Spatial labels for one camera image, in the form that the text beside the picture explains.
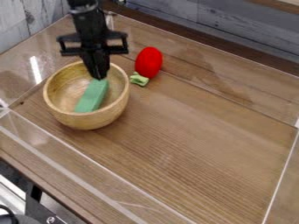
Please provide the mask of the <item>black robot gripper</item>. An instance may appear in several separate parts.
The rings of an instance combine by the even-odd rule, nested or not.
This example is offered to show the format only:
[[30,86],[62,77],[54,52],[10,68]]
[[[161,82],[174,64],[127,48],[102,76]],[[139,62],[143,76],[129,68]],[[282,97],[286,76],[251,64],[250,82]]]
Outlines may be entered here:
[[[110,54],[127,54],[127,34],[109,29],[106,14],[98,5],[72,5],[70,8],[76,32],[59,36],[60,54],[80,55],[90,75],[106,79],[110,69]],[[98,52],[98,64],[91,53]]]

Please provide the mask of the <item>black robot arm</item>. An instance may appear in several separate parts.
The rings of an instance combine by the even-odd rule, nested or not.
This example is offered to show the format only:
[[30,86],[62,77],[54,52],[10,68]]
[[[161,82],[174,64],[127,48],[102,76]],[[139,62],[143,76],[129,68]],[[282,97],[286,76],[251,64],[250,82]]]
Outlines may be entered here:
[[109,28],[102,0],[67,0],[76,31],[59,36],[62,56],[79,56],[92,78],[103,80],[110,56],[129,54],[127,34]]

